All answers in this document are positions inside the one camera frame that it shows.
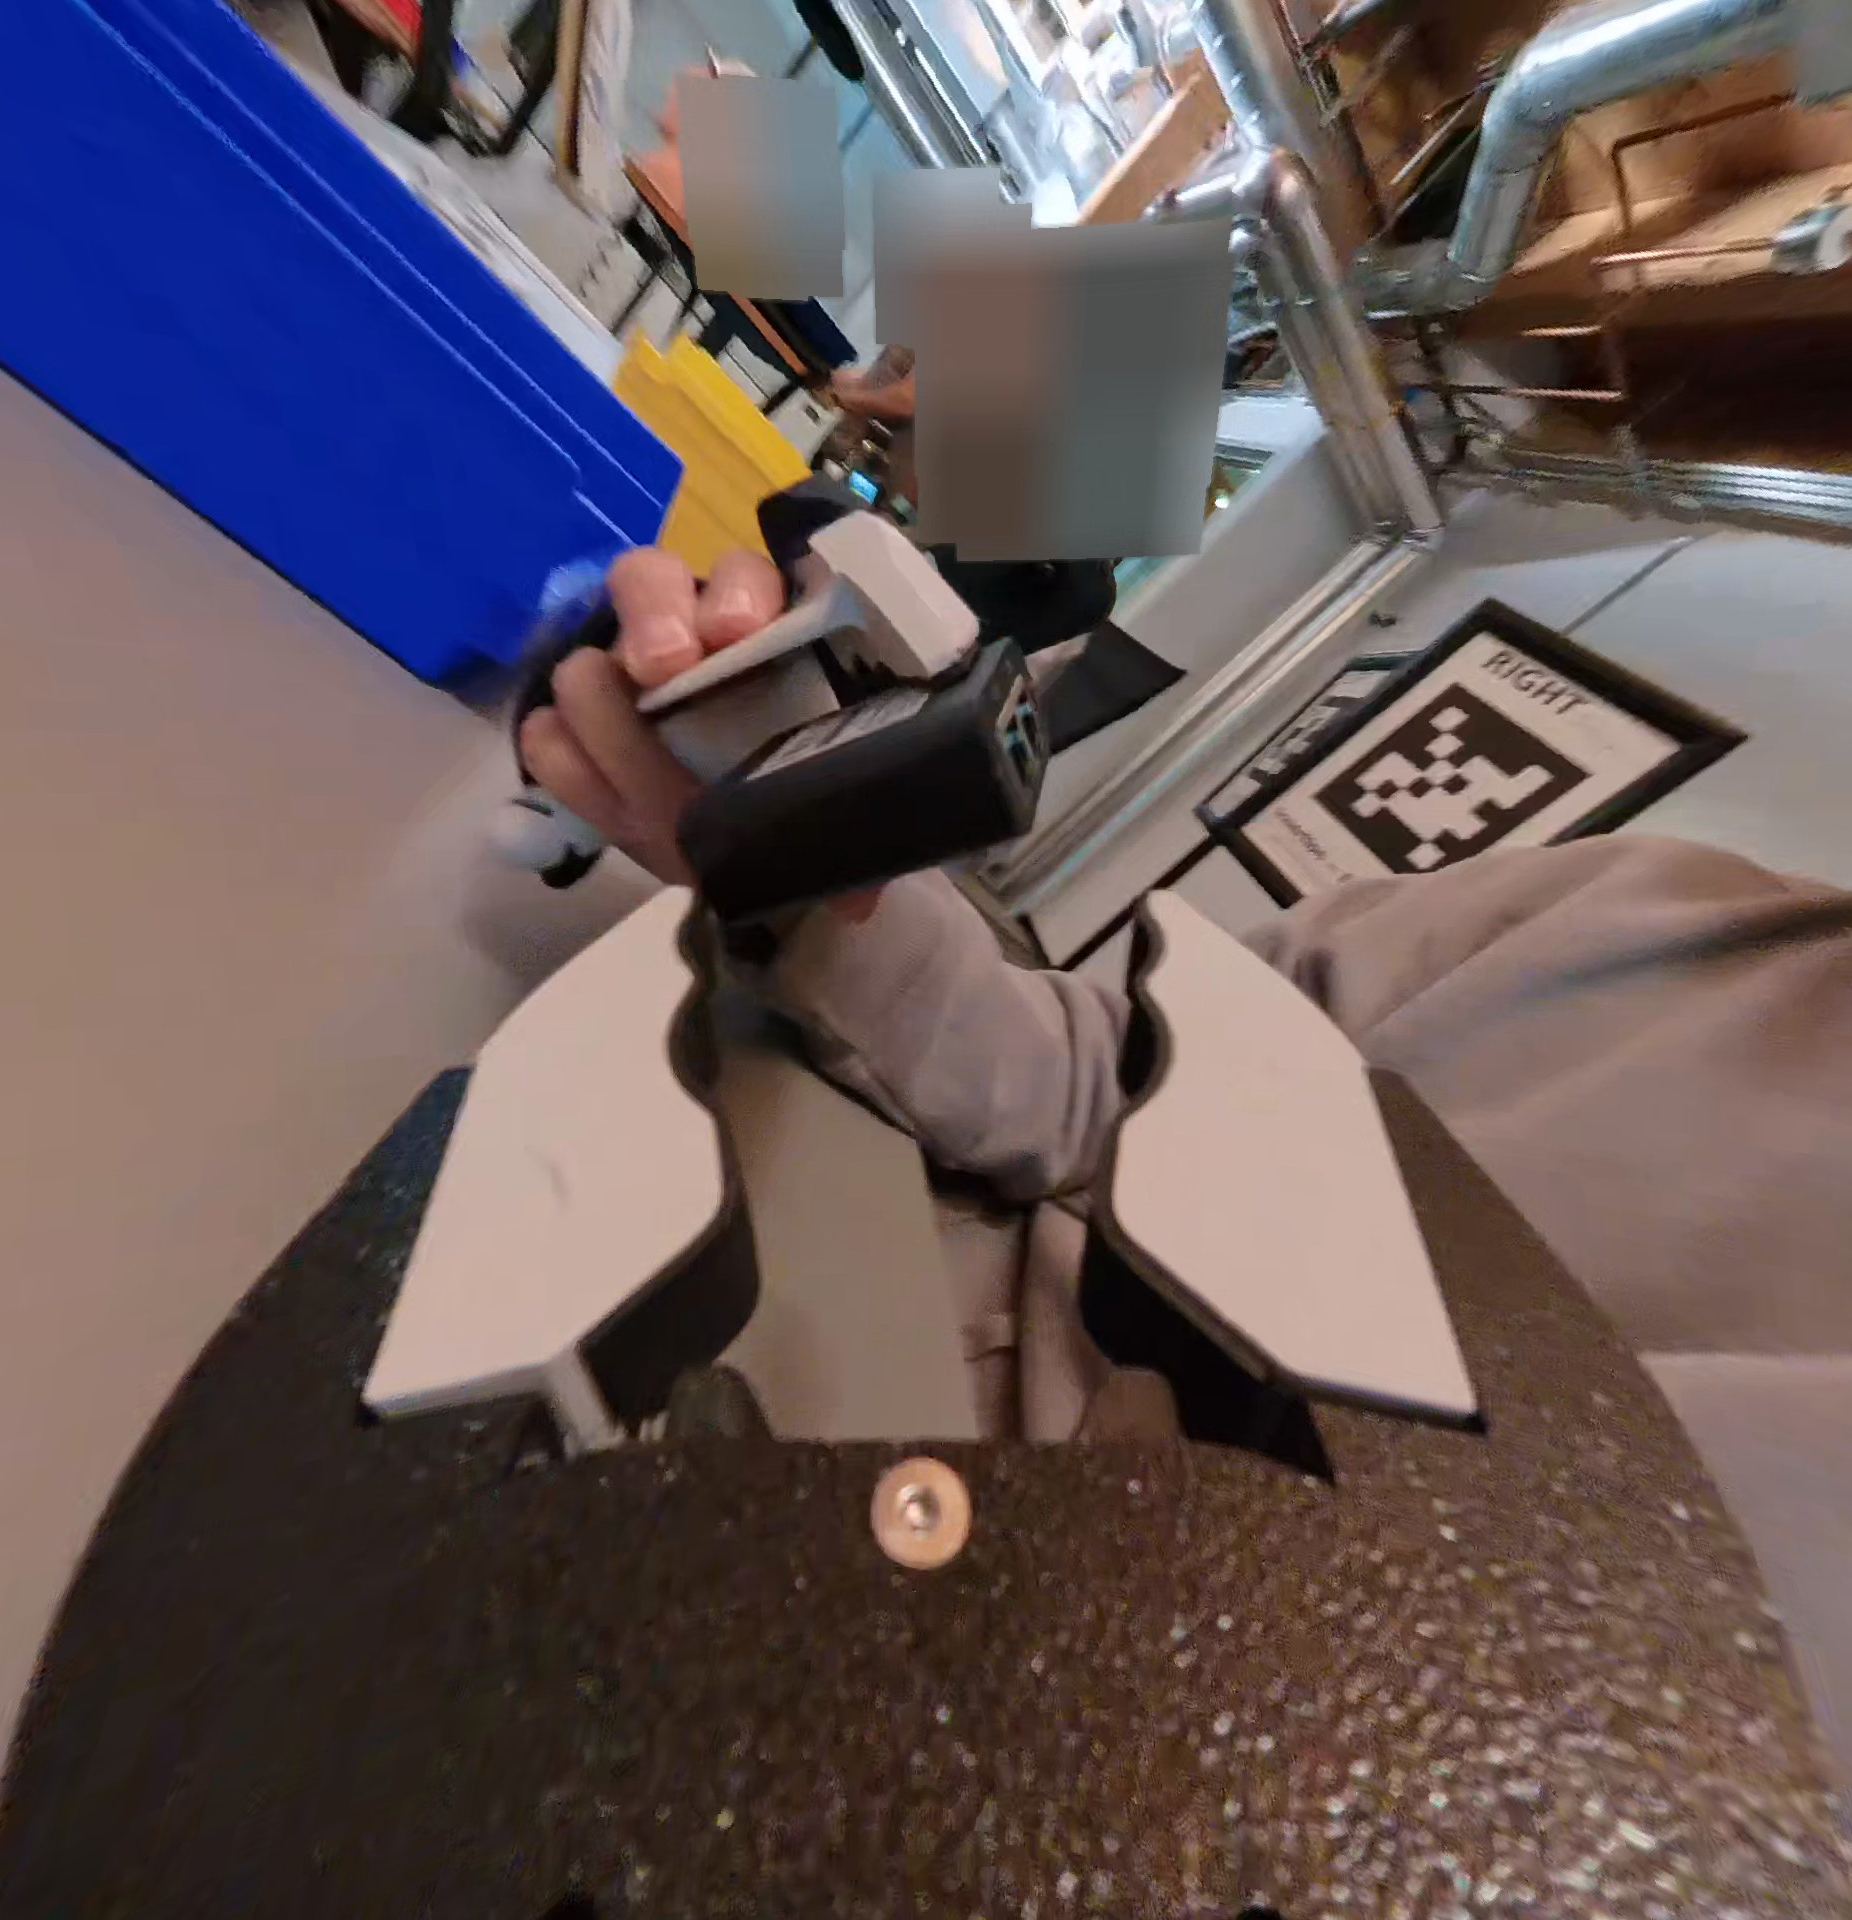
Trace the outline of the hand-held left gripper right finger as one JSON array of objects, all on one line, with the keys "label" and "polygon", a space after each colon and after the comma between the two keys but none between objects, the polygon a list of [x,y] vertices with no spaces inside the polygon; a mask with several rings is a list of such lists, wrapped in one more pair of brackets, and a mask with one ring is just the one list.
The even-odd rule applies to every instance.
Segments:
[{"label": "hand-held left gripper right finger", "polygon": [[1194,1443],[1331,1482],[1316,1410],[1479,1434],[1483,1408],[1364,1055],[1176,894],[1129,950],[1082,1330]]}]

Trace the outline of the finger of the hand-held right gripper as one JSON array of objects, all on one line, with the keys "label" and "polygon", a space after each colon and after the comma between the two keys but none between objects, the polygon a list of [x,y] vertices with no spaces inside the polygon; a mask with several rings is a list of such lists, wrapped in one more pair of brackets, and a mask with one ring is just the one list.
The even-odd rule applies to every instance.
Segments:
[{"label": "finger of the hand-held right gripper", "polygon": [[978,651],[978,616],[889,519],[855,512],[810,539],[812,630],[894,678],[946,678]]},{"label": "finger of the hand-held right gripper", "polygon": [[805,597],[642,691],[634,709],[697,780],[719,780],[788,733],[843,715],[846,698],[828,642],[860,625],[860,597]]}]

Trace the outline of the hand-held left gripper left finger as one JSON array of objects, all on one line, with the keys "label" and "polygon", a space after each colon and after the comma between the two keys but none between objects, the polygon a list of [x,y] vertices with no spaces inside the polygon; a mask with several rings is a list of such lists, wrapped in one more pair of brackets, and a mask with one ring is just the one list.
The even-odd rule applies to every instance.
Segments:
[{"label": "hand-held left gripper left finger", "polygon": [[481,1046],[363,1408],[528,1400],[567,1452],[668,1410],[758,1305],[743,1175],[717,1105],[709,933],[665,888]]}]

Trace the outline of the black network splitter box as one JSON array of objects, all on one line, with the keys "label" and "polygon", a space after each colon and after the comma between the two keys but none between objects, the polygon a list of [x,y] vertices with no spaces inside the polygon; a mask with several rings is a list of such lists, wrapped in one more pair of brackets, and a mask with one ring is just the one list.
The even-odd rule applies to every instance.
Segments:
[{"label": "black network splitter box", "polygon": [[939,686],[879,689],[709,775],[679,851],[709,913],[761,921],[1021,837],[1048,762],[1027,661],[999,639]]}]

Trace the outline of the person's right forearm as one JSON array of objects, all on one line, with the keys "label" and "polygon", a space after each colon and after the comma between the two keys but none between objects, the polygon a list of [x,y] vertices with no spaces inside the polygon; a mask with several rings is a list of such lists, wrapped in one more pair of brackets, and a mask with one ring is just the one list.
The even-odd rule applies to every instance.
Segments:
[{"label": "person's right forearm", "polygon": [[720,946],[818,1069],[937,1166],[1010,1204],[1098,1177],[1126,1107],[1131,996],[1014,963],[952,877],[725,927]]}]

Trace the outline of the person's right hand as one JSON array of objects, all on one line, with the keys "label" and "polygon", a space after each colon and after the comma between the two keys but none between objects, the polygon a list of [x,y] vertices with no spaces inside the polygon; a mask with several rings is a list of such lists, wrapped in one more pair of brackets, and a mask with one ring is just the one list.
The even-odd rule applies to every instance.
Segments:
[{"label": "person's right hand", "polygon": [[693,887],[679,818],[698,792],[636,711],[636,697],[672,683],[788,605],[772,561],[732,549],[698,580],[663,549],[621,554],[602,576],[617,623],[609,647],[578,647],[551,674],[551,700],[519,727],[528,777],[660,884]]}]

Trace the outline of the yellow plastic bin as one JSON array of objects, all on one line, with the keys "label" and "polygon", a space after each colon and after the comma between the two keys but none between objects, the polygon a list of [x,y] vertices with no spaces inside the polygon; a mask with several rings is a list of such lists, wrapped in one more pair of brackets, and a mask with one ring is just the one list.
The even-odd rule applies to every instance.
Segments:
[{"label": "yellow plastic bin", "polygon": [[805,483],[812,467],[740,383],[685,338],[654,348],[634,334],[613,393],[679,461],[660,547],[698,577],[729,551],[763,555],[758,503]]}]

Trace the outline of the small framed marker sign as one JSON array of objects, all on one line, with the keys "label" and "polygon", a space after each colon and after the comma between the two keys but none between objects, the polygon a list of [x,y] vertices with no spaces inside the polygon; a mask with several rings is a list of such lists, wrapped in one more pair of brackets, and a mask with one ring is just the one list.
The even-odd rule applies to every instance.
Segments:
[{"label": "small framed marker sign", "polygon": [[1236,780],[1247,796],[1277,780],[1295,760],[1314,750],[1344,715],[1367,704],[1388,678],[1411,661],[1405,652],[1353,656],[1339,676],[1301,708],[1265,745],[1238,767]]}]

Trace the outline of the large framed marker sign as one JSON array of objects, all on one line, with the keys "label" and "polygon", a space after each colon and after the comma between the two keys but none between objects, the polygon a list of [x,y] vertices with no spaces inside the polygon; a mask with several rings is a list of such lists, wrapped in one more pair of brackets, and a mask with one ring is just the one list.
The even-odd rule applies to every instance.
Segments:
[{"label": "large framed marker sign", "polygon": [[1496,599],[1196,818],[1277,903],[1612,833],[1748,733]]}]

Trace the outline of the silver metal pipe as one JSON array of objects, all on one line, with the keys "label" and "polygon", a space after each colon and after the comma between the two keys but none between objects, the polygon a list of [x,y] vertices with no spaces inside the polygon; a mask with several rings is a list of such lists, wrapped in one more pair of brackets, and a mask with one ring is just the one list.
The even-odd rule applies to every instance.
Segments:
[{"label": "silver metal pipe", "polygon": [[[1357,519],[1383,539],[1442,539],[1442,507],[1411,443],[1394,380],[1367,321],[1351,254],[1324,215],[1331,158],[1324,109],[1292,30],[1271,5],[1193,5],[1202,55],[1232,125],[1238,165],[1219,205],[1249,259],[1275,329],[1319,414]],[[1436,311],[1469,307],[1517,256],[1540,167],[1582,114],[1663,83],[1785,52],[1798,5],[1576,5],[1548,22],[1486,98],[1479,148],[1452,240],[1422,274]]]}]

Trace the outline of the blue plastic bin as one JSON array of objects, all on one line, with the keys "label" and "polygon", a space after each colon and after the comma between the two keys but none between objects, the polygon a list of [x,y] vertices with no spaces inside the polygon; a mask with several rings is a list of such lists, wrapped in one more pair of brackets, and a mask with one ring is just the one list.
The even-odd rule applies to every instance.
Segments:
[{"label": "blue plastic bin", "polygon": [[221,5],[0,5],[0,368],[428,683],[679,485]]}]

